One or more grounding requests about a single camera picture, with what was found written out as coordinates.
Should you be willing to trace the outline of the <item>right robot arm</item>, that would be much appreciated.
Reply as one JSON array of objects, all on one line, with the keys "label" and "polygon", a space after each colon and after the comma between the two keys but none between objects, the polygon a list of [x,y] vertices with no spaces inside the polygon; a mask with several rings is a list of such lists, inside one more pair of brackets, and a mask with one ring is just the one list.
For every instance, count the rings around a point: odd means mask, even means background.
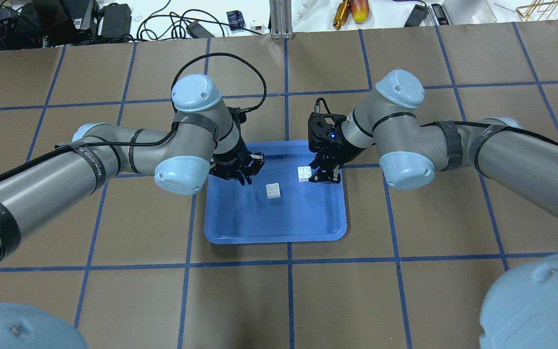
[{"label": "right robot arm", "polygon": [[[512,118],[419,125],[425,91],[412,73],[389,72],[348,115],[308,120],[314,159],[309,182],[339,183],[340,170],[375,146],[386,185],[414,190],[436,172],[473,168],[558,218],[558,142],[520,128]],[[482,349],[558,349],[558,254],[505,272],[480,310]]]}]

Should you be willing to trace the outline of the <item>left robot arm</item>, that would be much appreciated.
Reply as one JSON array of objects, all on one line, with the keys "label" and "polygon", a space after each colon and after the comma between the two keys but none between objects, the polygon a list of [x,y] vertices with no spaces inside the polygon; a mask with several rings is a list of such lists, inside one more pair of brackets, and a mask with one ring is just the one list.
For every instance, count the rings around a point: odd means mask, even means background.
[{"label": "left robot arm", "polygon": [[170,96],[175,114],[167,131],[84,124],[70,142],[1,173],[0,262],[120,173],[152,176],[179,196],[195,196],[208,176],[250,185],[265,157],[242,139],[249,109],[226,106],[205,74],[177,73]]}]

